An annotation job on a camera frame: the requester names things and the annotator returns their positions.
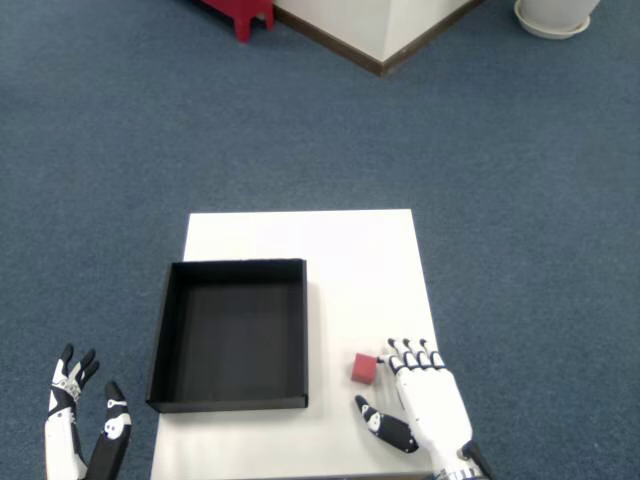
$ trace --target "black tray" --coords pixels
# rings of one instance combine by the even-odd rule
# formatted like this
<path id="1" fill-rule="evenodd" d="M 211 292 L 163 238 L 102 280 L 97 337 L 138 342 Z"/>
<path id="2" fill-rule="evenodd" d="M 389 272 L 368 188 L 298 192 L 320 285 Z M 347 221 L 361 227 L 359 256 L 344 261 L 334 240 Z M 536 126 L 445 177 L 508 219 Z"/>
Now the black tray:
<path id="1" fill-rule="evenodd" d="M 304 260 L 171 265 L 147 403 L 163 413 L 308 405 Z"/>

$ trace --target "red stool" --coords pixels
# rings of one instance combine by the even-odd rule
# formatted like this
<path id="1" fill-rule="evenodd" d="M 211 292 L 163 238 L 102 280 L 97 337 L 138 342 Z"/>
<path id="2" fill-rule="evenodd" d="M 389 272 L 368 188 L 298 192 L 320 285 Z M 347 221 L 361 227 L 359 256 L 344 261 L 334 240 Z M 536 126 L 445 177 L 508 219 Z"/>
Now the red stool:
<path id="1" fill-rule="evenodd" d="M 273 0 L 203 0 L 207 5 L 233 18 L 236 38 L 243 43 L 251 36 L 251 19 L 264 15 L 267 28 L 273 28 Z"/>

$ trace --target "plant pot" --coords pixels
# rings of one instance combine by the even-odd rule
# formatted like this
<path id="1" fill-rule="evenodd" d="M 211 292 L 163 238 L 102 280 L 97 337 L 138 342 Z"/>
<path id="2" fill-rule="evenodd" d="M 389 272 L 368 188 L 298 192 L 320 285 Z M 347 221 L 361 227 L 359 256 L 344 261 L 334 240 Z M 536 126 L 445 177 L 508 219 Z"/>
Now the plant pot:
<path id="1" fill-rule="evenodd" d="M 569 38 L 587 29 L 589 15 L 600 0 L 517 0 L 522 26 L 544 38 Z"/>

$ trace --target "brown baseboard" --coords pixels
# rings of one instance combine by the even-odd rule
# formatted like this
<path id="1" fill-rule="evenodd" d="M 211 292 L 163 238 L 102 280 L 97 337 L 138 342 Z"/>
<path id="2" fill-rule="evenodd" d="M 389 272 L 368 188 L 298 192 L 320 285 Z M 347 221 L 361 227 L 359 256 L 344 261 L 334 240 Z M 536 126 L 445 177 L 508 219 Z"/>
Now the brown baseboard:
<path id="1" fill-rule="evenodd" d="M 356 65 L 364 68 L 379 76 L 384 76 L 404 62 L 407 58 L 414 55 L 418 50 L 432 42 L 436 37 L 444 33 L 451 25 L 460 20 L 471 9 L 480 5 L 484 0 L 471 0 L 465 3 L 463 6 L 452 12 L 447 17 L 440 20 L 437 24 L 424 32 L 418 38 L 406 45 L 402 50 L 393 54 L 385 61 L 380 61 L 371 55 L 358 50 L 351 45 L 343 42 L 342 40 L 334 37 L 330 33 L 319 29 L 315 25 L 296 17 L 292 13 L 283 10 L 278 6 L 274 6 L 276 18 L 285 25 L 293 28 L 297 32 L 311 38 L 318 42 L 320 45 L 328 48 L 329 50 L 343 56 L 347 60 L 351 60 Z"/>

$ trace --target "white wall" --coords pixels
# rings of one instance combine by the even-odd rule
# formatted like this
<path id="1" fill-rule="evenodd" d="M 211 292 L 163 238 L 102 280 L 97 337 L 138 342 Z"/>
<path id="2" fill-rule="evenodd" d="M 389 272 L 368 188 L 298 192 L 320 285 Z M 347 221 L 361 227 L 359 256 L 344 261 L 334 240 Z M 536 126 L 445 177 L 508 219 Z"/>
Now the white wall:
<path id="1" fill-rule="evenodd" d="M 384 61 L 470 0 L 275 0 L 276 5 Z"/>
<path id="2" fill-rule="evenodd" d="M 392 1 L 394 0 L 275 0 L 275 4 L 381 60 L 385 54 Z"/>
<path id="3" fill-rule="evenodd" d="M 380 60 L 386 60 L 402 50 L 407 44 L 469 1 L 391 0 L 387 38 Z"/>

